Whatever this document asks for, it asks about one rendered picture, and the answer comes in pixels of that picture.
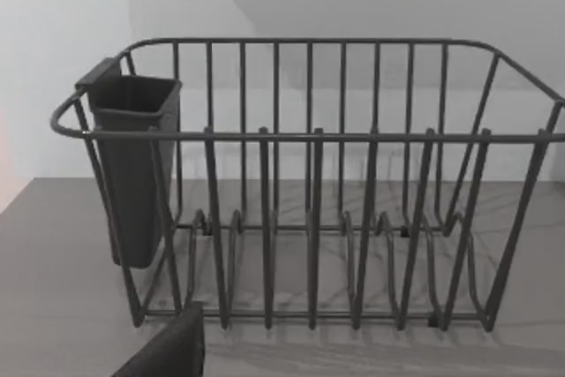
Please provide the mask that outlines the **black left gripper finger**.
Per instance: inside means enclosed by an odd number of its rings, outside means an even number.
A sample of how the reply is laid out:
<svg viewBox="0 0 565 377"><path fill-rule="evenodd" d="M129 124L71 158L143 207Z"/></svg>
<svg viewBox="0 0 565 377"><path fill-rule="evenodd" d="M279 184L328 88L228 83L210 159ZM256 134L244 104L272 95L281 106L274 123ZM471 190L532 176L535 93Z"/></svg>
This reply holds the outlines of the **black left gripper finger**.
<svg viewBox="0 0 565 377"><path fill-rule="evenodd" d="M193 302L110 377L203 377L204 368L203 307Z"/></svg>

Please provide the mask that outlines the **dark grey cutlery holder cup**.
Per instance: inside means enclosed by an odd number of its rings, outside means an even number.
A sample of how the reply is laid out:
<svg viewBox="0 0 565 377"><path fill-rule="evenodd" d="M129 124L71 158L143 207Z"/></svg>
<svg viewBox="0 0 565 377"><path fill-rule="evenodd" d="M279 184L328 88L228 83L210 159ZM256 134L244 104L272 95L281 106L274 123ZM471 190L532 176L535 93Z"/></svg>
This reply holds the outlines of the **dark grey cutlery holder cup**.
<svg viewBox="0 0 565 377"><path fill-rule="evenodd" d="M104 58L76 87L87 91L97 130L177 130L182 87L177 79L123 75L118 62ZM126 243L126 265L148 268L161 240L150 142L104 139L100 146L107 152L102 169L110 174L114 184L121 237Z"/></svg>

